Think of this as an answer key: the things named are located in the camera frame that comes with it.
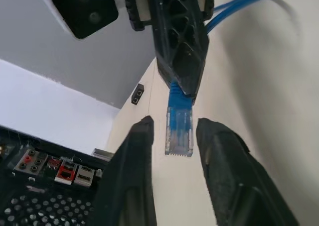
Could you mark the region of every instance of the ventilation grille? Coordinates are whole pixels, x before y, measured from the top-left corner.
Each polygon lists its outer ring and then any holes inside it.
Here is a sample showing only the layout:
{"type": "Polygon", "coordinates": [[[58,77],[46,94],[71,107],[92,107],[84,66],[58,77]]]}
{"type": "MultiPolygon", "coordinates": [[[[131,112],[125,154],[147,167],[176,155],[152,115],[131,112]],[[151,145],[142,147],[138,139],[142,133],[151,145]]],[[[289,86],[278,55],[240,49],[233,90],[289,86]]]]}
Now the ventilation grille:
{"type": "Polygon", "coordinates": [[[0,226],[83,226],[93,210],[84,198],[23,191],[1,209],[0,226]]]}

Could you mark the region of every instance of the usb port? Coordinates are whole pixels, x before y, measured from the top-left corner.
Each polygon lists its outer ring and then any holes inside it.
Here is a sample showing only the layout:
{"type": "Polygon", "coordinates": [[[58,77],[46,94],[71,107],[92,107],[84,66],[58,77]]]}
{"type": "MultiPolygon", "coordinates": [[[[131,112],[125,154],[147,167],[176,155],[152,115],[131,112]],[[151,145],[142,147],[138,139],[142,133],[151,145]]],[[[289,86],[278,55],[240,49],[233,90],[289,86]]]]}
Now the usb port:
{"type": "Polygon", "coordinates": [[[74,167],[75,164],[65,161],[64,165],[68,165],[68,166],[74,167]]]}
{"type": "Polygon", "coordinates": [[[92,169],[90,169],[89,167],[82,166],[81,168],[82,168],[82,170],[86,170],[88,172],[92,172],[92,169]]]}
{"type": "Polygon", "coordinates": [[[84,176],[84,175],[78,175],[78,178],[82,179],[82,180],[87,180],[87,181],[91,181],[90,177],[84,176]]]}
{"type": "Polygon", "coordinates": [[[63,168],[66,169],[66,170],[69,170],[69,171],[73,171],[74,170],[73,167],[69,167],[69,166],[64,166],[63,168]]]}

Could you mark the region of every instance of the black 3d-printed part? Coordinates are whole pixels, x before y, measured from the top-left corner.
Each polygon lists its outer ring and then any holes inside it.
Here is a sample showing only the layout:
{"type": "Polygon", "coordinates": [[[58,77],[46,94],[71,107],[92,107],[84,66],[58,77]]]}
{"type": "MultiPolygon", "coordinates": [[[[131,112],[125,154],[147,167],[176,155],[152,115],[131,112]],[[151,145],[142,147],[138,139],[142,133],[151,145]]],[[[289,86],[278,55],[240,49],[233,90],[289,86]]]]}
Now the black 3d-printed part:
{"type": "Polygon", "coordinates": [[[134,124],[108,167],[96,194],[95,226],[156,226],[152,190],[154,122],[150,116],[134,124]]]}
{"type": "Polygon", "coordinates": [[[299,225],[264,167],[236,133],[202,118],[196,136],[219,226],[299,225]]]}
{"type": "Polygon", "coordinates": [[[202,11],[204,20],[209,20],[213,17],[214,7],[214,0],[205,0],[204,11],[202,11]]]}
{"type": "MultiPolygon", "coordinates": [[[[142,31],[145,26],[150,25],[150,21],[141,21],[139,11],[135,0],[125,0],[126,9],[129,14],[131,26],[135,31],[142,31]]],[[[202,11],[203,19],[209,20],[213,16],[214,0],[205,0],[204,11],[202,11]]]]}
{"type": "Polygon", "coordinates": [[[208,49],[197,0],[149,0],[158,64],[195,98],[208,49]]]}
{"type": "Polygon", "coordinates": [[[150,22],[142,22],[140,20],[139,11],[135,0],[125,0],[125,6],[129,14],[131,26],[135,31],[142,31],[145,29],[146,25],[150,24],[150,22]]]}

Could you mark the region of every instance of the transparent plug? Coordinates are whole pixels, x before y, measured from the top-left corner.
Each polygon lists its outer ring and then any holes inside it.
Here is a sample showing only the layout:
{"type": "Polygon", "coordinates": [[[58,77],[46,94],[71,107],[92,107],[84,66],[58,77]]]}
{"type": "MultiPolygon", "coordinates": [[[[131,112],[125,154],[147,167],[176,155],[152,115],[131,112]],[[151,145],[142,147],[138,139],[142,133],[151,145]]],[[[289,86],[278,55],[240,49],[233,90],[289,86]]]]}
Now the transparent plug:
{"type": "Polygon", "coordinates": [[[165,155],[193,154],[192,110],[167,108],[165,155]]]}

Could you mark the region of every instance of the red audio port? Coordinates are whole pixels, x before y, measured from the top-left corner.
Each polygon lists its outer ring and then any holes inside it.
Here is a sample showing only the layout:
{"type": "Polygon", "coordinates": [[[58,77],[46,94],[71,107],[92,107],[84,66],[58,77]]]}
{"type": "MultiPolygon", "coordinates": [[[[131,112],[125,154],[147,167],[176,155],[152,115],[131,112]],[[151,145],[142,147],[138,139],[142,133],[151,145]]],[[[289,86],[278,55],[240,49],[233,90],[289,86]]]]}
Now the red audio port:
{"type": "Polygon", "coordinates": [[[24,159],[25,163],[29,163],[31,161],[31,157],[30,156],[27,156],[25,159],[24,159]]]}

